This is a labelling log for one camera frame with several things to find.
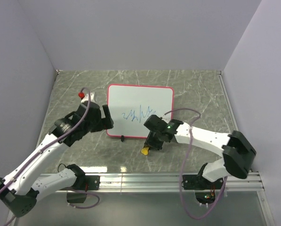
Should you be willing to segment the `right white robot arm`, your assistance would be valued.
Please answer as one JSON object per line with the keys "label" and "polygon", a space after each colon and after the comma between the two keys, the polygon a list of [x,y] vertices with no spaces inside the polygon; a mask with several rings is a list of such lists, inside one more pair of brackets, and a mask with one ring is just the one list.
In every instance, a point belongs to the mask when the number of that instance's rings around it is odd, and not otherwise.
{"label": "right white robot arm", "polygon": [[174,142],[193,145],[220,157],[213,163],[203,164],[197,175],[184,174],[184,189],[206,190],[229,175],[246,179],[257,154],[245,136],[236,130],[232,133],[213,132],[176,119],[165,121],[157,115],[150,116],[144,126],[149,129],[141,151],[144,155],[149,150],[162,149],[164,143]]}

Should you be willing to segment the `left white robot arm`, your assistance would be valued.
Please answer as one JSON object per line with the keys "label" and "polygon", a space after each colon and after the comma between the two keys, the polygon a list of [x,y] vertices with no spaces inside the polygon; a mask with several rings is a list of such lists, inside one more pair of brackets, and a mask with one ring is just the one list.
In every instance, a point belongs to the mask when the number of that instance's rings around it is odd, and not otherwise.
{"label": "left white robot arm", "polygon": [[80,103],[78,109],[55,121],[32,154],[14,171],[0,177],[0,200],[17,217],[29,213],[44,197],[63,188],[85,190],[90,187],[85,172],[76,164],[39,179],[44,169],[86,134],[113,128],[108,105]]}

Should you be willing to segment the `yellow bone shaped eraser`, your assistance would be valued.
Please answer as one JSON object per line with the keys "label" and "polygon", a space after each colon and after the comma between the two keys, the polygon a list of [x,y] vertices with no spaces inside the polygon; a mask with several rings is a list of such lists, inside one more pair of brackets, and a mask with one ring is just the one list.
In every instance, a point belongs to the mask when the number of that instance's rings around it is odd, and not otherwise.
{"label": "yellow bone shaped eraser", "polygon": [[149,150],[150,150],[150,147],[143,147],[140,152],[141,152],[141,154],[147,156],[149,154]]}

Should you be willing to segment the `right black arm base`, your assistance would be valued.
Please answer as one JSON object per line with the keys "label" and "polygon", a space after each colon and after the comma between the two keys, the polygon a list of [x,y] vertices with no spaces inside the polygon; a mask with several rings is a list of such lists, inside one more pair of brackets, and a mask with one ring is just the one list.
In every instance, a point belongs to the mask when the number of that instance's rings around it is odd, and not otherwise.
{"label": "right black arm base", "polygon": [[182,188],[194,190],[195,198],[200,204],[213,204],[216,200],[215,190],[220,190],[224,179],[220,178],[215,182],[209,182],[199,175],[184,174],[182,176]]}

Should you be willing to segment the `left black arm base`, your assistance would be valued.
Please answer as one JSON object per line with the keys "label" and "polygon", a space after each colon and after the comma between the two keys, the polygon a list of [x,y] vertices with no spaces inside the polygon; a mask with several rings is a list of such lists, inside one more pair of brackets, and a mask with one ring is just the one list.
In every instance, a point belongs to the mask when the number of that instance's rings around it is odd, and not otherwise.
{"label": "left black arm base", "polygon": [[97,191],[99,189],[100,176],[88,175],[85,176],[80,182],[75,183],[73,186],[68,187],[66,200],[69,204],[82,204],[86,201],[87,193]]}

